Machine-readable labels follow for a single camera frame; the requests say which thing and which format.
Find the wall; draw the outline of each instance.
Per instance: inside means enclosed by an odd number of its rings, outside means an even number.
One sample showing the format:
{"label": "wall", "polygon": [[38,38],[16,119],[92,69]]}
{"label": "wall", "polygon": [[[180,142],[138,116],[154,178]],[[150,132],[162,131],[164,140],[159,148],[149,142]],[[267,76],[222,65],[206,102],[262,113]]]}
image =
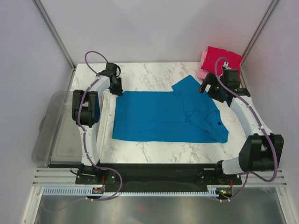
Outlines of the wall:
{"label": "wall", "polygon": [[52,94],[67,89],[71,69],[32,1],[2,1],[0,21],[0,217],[19,224],[40,121]]}
{"label": "wall", "polygon": [[[270,0],[42,0],[75,63],[198,62],[208,45],[242,54]],[[102,62],[90,55],[91,62]]]}
{"label": "wall", "polygon": [[285,146],[281,168],[299,211],[299,1],[280,1],[243,66],[254,104]]}

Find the clear plastic tray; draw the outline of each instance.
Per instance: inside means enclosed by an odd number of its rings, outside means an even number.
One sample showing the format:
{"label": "clear plastic tray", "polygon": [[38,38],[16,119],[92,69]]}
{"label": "clear plastic tray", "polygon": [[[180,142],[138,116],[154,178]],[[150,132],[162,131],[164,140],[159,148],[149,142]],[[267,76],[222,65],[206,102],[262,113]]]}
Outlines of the clear plastic tray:
{"label": "clear plastic tray", "polygon": [[53,95],[46,115],[41,121],[32,160],[45,164],[80,164],[81,138],[78,126],[71,117],[72,91]]}

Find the blue garment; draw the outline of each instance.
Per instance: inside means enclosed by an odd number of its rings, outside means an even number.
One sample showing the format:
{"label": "blue garment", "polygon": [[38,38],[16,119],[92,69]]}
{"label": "blue garment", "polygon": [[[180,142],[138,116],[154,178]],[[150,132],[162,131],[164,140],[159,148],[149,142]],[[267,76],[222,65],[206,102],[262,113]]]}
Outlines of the blue garment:
{"label": "blue garment", "polygon": [[220,112],[200,84],[187,76],[172,92],[125,91],[116,98],[114,139],[127,141],[227,142]]}

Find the white marble tabletop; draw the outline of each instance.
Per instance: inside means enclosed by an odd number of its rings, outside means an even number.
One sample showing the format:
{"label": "white marble tabletop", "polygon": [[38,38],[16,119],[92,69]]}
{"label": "white marble tabletop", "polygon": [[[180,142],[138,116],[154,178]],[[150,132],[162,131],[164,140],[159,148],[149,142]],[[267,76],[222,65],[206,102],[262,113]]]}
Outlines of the white marble tabletop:
{"label": "white marble tabletop", "polygon": [[[98,72],[105,63],[91,64]],[[124,91],[172,91],[182,78],[196,78],[199,63],[118,63]],[[95,74],[78,64],[71,90],[87,87]],[[226,103],[215,101],[229,131],[226,143],[130,142],[112,139],[116,96],[104,92],[97,147],[101,162],[215,163],[238,156],[246,138],[242,126]]]}

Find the red cloth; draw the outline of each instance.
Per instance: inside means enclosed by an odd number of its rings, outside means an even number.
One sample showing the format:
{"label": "red cloth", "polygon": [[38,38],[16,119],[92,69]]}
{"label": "red cloth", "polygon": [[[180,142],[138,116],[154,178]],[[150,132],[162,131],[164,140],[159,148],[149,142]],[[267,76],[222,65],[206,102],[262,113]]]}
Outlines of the red cloth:
{"label": "red cloth", "polygon": [[[217,59],[220,57],[226,57],[228,59],[228,66],[232,69],[238,69],[239,76],[240,76],[241,74],[240,63],[243,60],[243,57],[234,52],[226,51],[220,48],[213,48],[211,46],[208,47],[206,59],[201,69],[207,70],[208,72],[215,74],[215,63]],[[222,59],[217,64],[218,75],[222,74],[222,66],[224,62],[225,60]]]}

